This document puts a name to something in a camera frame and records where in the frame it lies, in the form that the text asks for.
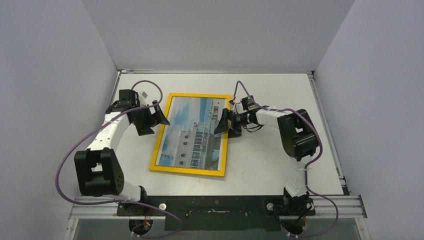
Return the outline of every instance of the metal frame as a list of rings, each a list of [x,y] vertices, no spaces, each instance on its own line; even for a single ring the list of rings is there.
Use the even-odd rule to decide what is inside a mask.
[[[366,218],[361,196],[329,196],[338,207],[339,218]],[[315,206],[316,215],[308,216],[311,219],[333,219],[336,217],[336,209],[328,200],[311,196]],[[79,196],[75,198],[79,202],[99,202],[111,200],[108,197]],[[118,204],[107,203],[101,205],[74,205],[69,215],[69,219],[144,219],[144,216],[117,216]],[[296,216],[280,216],[280,219],[296,219]],[[165,216],[148,216],[147,219],[165,219]]]
[[[121,74],[312,74],[312,71],[244,69],[238,67],[223,68],[222,70],[121,69],[118,72]]]
[[[315,102],[316,102],[316,106],[318,107],[318,110],[319,110],[319,115],[321,116],[322,123],[324,124],[325,135],[327,136],[328,141],[329,141],[331,154],[334,158],[335,165],[337,166],[337,169],[338,169],[338,175],[343,177],[344,174],[343,174],[343,171],[342,171],[342,166],[340,165],[339,156],[337,155],[336,146],[334,145],[334,141],[333,141],[333,137],[331,135],[330,127],[329,127],[329,124],[327,122],[326,115],[324,114],[323,106],[321,105],[320,97],[318,96],[317,87],[315,86],[314,75],[311,72],[310,74],[308,73],[307,76],[309,78],[310,88],[312,89],[313,96],[315,97]]]
[[[121,74],[307,74],[310,82],[310,86],[315,97],[315,102],[321,116],[321,120],[324,124],[325,134],[329,140],[331,153],[334,157],[334,162],[338,168],[340,185],[346,187],[346,181],[342,171],[342,167],[339,161],[339,157],[336,151],[336,147],[331,135],[331,131],[327,122],[327,118],[324,114],[320,98],[315,86],[314,75],[312,71],[265,71],[265,70],[253,70],[253,69],[239,69],[239,68],[228,68],[224,70],[155,70],[155,69],[122,69],[119,70],[116,76],[115,84],[113,87],[112,95],[110,97],[110,103],[114,100]],[[311,219],[333,219],[336,215],[334,206],[327,200],[318,197],[311,196],[315,205],[315,216],[310,216]],[[358,227],[358,232],[362,240],[370,240],[371,236],[368,231],[367,223],[365,218],[367,214],[365,211],[364,204],[361,196],[355,195],[334,195],[327,196],[332,199],[338,207],[339,218],[354,218]],[[98,202],[101,200],[110,200],[107,197],[87,197],[80,196],[75,198],[77,201],[82,202]],[[78,219],[144,219],[144,216],[117,216],[117,203],[107,203],[102,205],[73,205],[71,213],[69,215],[68,225],[64,235],[65,240],[72,240],[78,227]],[[280,216],[280,219],[293,219],[296,217],[291,216]],[[151,220],[164,220],[164,216],[149,216],[147,219]]]

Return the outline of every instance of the glass panel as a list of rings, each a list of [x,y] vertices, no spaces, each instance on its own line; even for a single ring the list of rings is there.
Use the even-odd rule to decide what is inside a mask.
[[[79,219],[73,240],[136,240],[130,237],[128,219]],[[309,219],[306,218],[307,229],[304,234],[322,232],[328,228],[334,219]],[[153,227],[145,235],[156,236],[167,233],[164,231],[165,220],[154,220]],[[167,240],[201,239],[201,240],[245,240],[245,239],[279,239],[287,238],[282,231],[265,231],[263,229],[249,229],[241,231],[182,231],[165,237]],[[328,233],[311,237],[312,240],[361,240],[354,218],[340,218],[337,225]]]

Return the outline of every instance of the red wire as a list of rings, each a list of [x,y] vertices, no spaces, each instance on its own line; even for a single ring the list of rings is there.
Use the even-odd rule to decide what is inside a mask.
[[[153,208],[150,208],[150,211],[148,212],[148,214],[147,214],[146,216],[144,216],[144,223],[143,223],[143,226],[145,226],[145,225],[146,225],[146,223],[147,223],[146,218],[147,218],[148,216],[150,216],[150,214],[152,214],[152,212],[153,212]]]

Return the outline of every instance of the wire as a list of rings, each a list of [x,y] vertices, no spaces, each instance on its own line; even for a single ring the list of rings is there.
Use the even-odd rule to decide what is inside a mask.
[[[152,214],[152,212],[153,212],[153,209],[152,208],[150,208],[150,211],[148,212],[148,214],[146,214],[146,216],[144,216],[144,222],[143,222],[143,226],[145,227],[146,226],[146,224],[148,223],[147,222],[147,217],[148,216],[150,216],[150,214]]]
[[[137,111],[137,110],[142,110],[142,109],[148,109],[148,108],[153,108],[153,107],[156,107],[156,106],[158,106],[161,102],[162,102],[162,99],[164,98],[164,94],[162,93],[162,89],[156,84],[156,83],[154,83],[154,82],[152,82],[152,81],[149,81],[149,80],[141,80],[141,81],[138,81],[138,82],[136,82],[133,86],[132,86],[132,88],[131,88],[131,90],[133,90],[134,89],[134,87],[135,86],[137,86],[138,84],[140,84],[140,83],[150,83],[150,84],[153,84],[158,90],[159,90],[159,92],[160,92],[160,99],[159,99],[159,101],[157,101],[157,103],[155,103],[155,104],[152,104],[152,105],[150,105],[150,106],[140,106],[140,107],[135,107],[135,108],[131,108],[131,109],[128,109],[128,110],[126,110],[126,111],[123,111],[123,112],[121,112],[120,114],[118,114],[117,116],[115,116],[114,118],[112,118],[110,121],[108,121],[108,122],[106,122],[105,124],[103,124],[101,127],[99,127],[99,128],[97,128],[96,130],[94,130],[94,131],[92,131],[92,132],[90,132],[89,134],[87,134],[86,136],[84,136],[81,140],[79,140],[73,147],[71,147],[71,149],[65,154],[65,156],[63,157],[63,159],[62,159],[62,161],[60,162],[60,164],[59,164],[59,167],[57,168],[57,172],[56,172],[56,176],[55,176],[55,179],[54,179],[54,184],[55,184],[55,186],[56,186],[56,190],[57,190],[57,192],[59,193],[59,195],[63,198],[63,199],[65,199],[66,201],[68,201],[68,202],[70,202],[70,203],[72,203],[72,204],[78,204],[78,205],[100,205],[100,204],[110,204],[110,203],[131,203],[131,204],[136,204],[136,205],[140,205],[140,206],[144,206],[144,207],[148,207],[148,208],[151,208],[151,209],[154,209],[154,210],[157,210],[157,211],[159,211],[159,212],[162,212],[162,213],[165,213],[166,215],[169,215],[169,216],[171,216],[171,217],[173,217],[173,218],[175,218],[177,221],[179,221],[180,223],[181,223],[181,227],[179,228],[179,229],[177,229],[177,230],[175,230],[175,231],[172,231],[172,232],[168,232],[168,233],[165,233],[165,234],[162,234],[162,235],[157,235],[157,236],[140,236],[140,238],[145,238],[145,239],[154,239],[154,238],[160,238],[160,237],[164,237],[164,236],[168,236],[168,235],[171,235],[171,234],[174,234],[174,233],[177,233],[177,232],[179,232],[179,231],[181,231],[182,229],[183,229],[183,225],[184,225],[184,223],[183,223],[183,221],[180,219],[180,218],[178,218],[177,216],[175,216],[174,214],[172,214],[172,213],[170,213],[170,212],[168,212],[168,211],[165,211],[165,210],[162,210],[162,209],[159,209],[159,208],[157,208],[157,207],[155,207],[155,206],[152,206],[152,205],[149,205],[149,204],[146,204],[146,203],[143,203],[143,202],[138,202],[138,201],[130,201],[130,200],[107,200],[107,201],[96,201],[96,202],[84,202],[84,201],[76,201],[76,200],[74,200],[74,199],[71,199],[71,198],[69,198],[68,196],[66,196],[65,194],[64,194],[64,192],[62,191],[62,189],[61,189],[61,187],[59,186],[59,176],[60,176],[60,174],[61,174],[61,170],[62,170],[62,168],[63,168],[63,166],[64,166],[64,164],[65,164],[65,162],[66,162],[66,160],[69,158],[69,156],[72,154],[72,152],[73,151],[75,151],[75,149],[77,149],[77,147],[79,146],[79,145],[81,145],[85,140],[87,140],[89,137],[91,137],[92,135],[94,135],[94,134],[96,134],[96,133],[98,133],[99,131],[101,131],[102,129],[104,129],[104,128],[106,128],[108,125],[110,125],[113,121],[115,121],[115,120],[117,120],[118,118],[120,118],[121,116],[123,116],[123,115],[126,115],[127,113],[130,113],[130,112],[133,112],[133,111]]]
[[[240,80],[238,80],[237,81],[237,83],[235,84],[235,90],[234,90],[234,97],[236,96],[236,93],[237,93],[237,87],[239,86],[239,84],[241,85],[241,87],[243,88],[243,90],[246,92],[246,94],[248,95],[248,96],[250,96],[250,94],[249,94],[249,92],[248,92],[248,90],[246,89],[246,87],[245,87],[245,85],[240,81]],[[305,164],[305,166],[304,166],[304,169],[306,170],[306,171],[304,171],[304,177],[305,177],[305,185],[306,185],[306,189],[310,192],[310,193],[312,193],[312,194],[314,194],[314,195],[316,195],[316,196],[318,196],[318,197],[321,197],[321,198],[323,198],[323,199],[326,199],[326,200],[328,200],[330,203],[332,203],[333,205],[334,205],[334,208],[335,208],[335,219],[334,219],[334,222],[332,223],[332,225],[331,226],[329,226],[326,230],[324,230],[324,231],[321,231],[321,232],[318,232],[318,233],[312,233],[312,234],[305,234],[305,235],[294,235],[294,234],[291,234],[290,232],[288,232],[284,227],[284,230],[286,231],[286,232],[288,232],[291,236],[294,236],[294,237],[298,237],[298,238],[309,238],[309,237],[315,237],[315,236],[319,236],[319,235],[323,235],[323,234],[326,234],[326,233],[328,233],[331,229],[333,229],[334,228],[334,226],[336,226],[336,224],[337,224],[337,221],[339,220],[339,208],[337,207],[337,205],[336,205],[336,203],[333,201],[333,200],[331,200],[330,198],[328,198],[327,196],[325,196],[325,195],[322,195],[322,194],[319,194],[319,193],[316,193],[316,192],[314,192],[314,191],[312,191],[310,188],[309,188],[309,186],[308,186],[308,171],[307,171],[307,169],[308,169],[308,167],[309,167],[309,165],[311,165],[311,164],[313,164],[313,163],[315,163],[320,157],[321,157],[321,155],[323,154],[323,143],[321,142],[321,138],[320,138],[320,136],[318,135],[318,132],[317,132],[317,130],[315,129],[315,127],[314,126],[312,126],[312,124],[308,121],[308,120],[306,120],[300,113],[298,113],[298,111],[296,111],[296,110],[294,110],[294,109],[291,109],[291,108],[285,108],[285,109],[276,109],[276,108],[266,108],[266,107],[264,107],[264,106],[261,106],[261,105],[259,105],[253,98],[250,98],[250,100],[252,101],[252,103],[254,103],[258,108],[260,108],[260,109],[263,109],[263,110],[268,110],[268,111],[276,111],[276,112],[286,112],[286,111],[289,111],[289,112],[292,112],[292,113],[294,113],[295,115],[297,115],[311,130],[312,130],[312,132],[313,132],[313,134],[315,135],[315,137],[316,137],[316,141],[318,142],[318,146],[319,146],[319,153],[318,153],[318,155],[314,158],[314,159],[312,159],[311,161],[309,161],[308,163],[306,163]]]
[[[244,125],[243,128],[246,129],[246,131],[248,131],[249,133],[254,133],[259,131],[264,125],[256,125],[254,127],[248,128],[247,125]]]
[[[237,110],[237,104],[242,103],[241,101],[237,102],[236,104],[234,104],[234,109],[235,109],[235,113],[239,114],[239,110]]]

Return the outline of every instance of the black cable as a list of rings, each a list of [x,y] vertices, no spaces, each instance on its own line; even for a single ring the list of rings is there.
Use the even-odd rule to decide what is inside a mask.
[[[246,131],[248,131],[249,133],[254,133],[254,132],[257,132],[257,131],[259,131],[262,127],[263,127],[264,125],[259,125],[259,124],[256,124],[256,126],[253,126],[253,127],[250,127],[250,128],[248,128],[248,126],[247,126],[247,124],[246,125],[244,125],[244,126],[242,126],[244,129],[246,129]]]
[[[235,109],[235,112],[237,113],[237,114],[239,114],[239,111],[237,110],[237,104],[241,104],[242,102],[241,101],[239,101],[239,102],[237,102],[236,104],[234,104],[234,109]]]

